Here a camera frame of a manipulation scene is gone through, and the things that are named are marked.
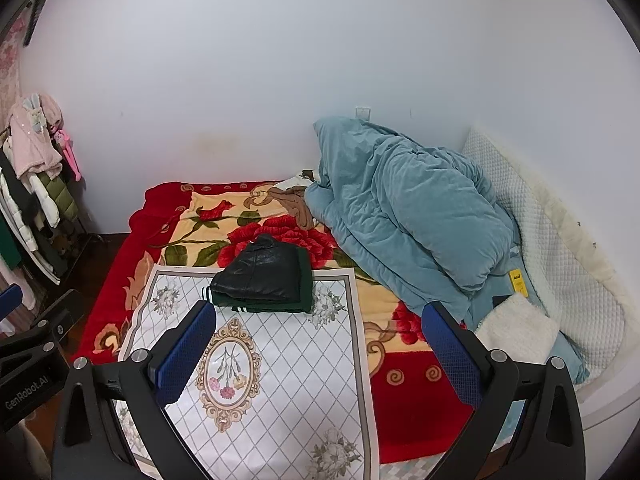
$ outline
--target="wooden floor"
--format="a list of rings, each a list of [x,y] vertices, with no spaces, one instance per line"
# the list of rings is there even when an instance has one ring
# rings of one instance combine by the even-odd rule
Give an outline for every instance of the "wooden floor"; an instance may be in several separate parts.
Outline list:
[[[82,294],[86,301],[86,313],[84,317],[76,323],[68,334],[68,342],[66,342],[64,348],[68,359],[78,349],[86,318],[94,306],[98,293],[100,293],[100,288],[109,272],[111,263],[126,237],[126,234],[114,234],[104,235],[104,242],[97,239],[92,240],[80,256],[80,259],[65,283],[65,290],[75,288]],[[53,432],[58,416],[59,403],[60,394],[51,399],[47,404],[39,407],[32,415],[33,418],[27,421],[27,427],[40,441],[40,444],[42,444],[42,447],[49,457],[53,444]]]

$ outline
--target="white puffer jacket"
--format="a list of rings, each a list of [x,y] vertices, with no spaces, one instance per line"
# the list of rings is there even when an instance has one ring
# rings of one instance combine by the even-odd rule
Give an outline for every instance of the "white puffer jacket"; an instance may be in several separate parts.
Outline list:
[[[6,180],[4,179],[4,174],[2,174],[0,170],[0,188],[2,189],[2,196],[4,197],[4,201],[6,202],[9,212],[11,213],[12,219],[14,221],[14,225],[18,228],[20,232],[20,236],[27,244],[27,247],[30,251],[37,251],[38,245],[36,243],[35,238],[33,237],[33,232],[28,225],[25,225],[22,221],[22,214],[18,209],[18,205],[15,203],[11,194],[9,193],[9,187],[6,184]]]
[[[4,151],[6,158],[9,159],[11,165],[14,164],[14,152],[12,147],[12,139],[11,137],[8,137],[2,145],[2,150]],[[44,184],[41,183],[38,176],[32,171],[27,171],[20,177],[20,182],[22,182],[23,186],[29,193],[36,193],[40,206],[42,206],[44,215],[47,218],[47,222],[51,227],[57,227],[60,223],[60,211],[56,203],[49,196],[47,189],[44,187]]]

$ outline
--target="light switch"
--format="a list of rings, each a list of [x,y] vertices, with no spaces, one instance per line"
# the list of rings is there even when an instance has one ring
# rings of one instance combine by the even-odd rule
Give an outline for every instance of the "light switch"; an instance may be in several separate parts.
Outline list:
[[[356,119],[368,121],[371,117],[371,108],[366,106],[356,106]]]

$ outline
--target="white wall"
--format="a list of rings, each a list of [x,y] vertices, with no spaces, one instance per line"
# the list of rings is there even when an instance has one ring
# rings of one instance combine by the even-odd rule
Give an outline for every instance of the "white wall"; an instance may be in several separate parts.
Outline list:
[[[372,107],[425,144],[478,114],[490,0],[48,0],[23,91],[60,104],[102,232],[145,189],[315,166],[312,123]]]
[[[550,184],[640,304],[640,53],[606,0],[494,0],[491,17],[478,123]]]

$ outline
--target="white quilted mattress pad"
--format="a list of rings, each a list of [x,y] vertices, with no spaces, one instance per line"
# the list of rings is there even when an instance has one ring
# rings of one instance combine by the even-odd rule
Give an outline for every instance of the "white quilted mattress pad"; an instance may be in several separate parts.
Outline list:
[[[463,154],[482,166],[498,203],[514,215],[531,282],[584,357],[590,377],[577,387],[580,399],[612,378],[639,345],[638,314],[597,244],[539,177],[477,129]]]

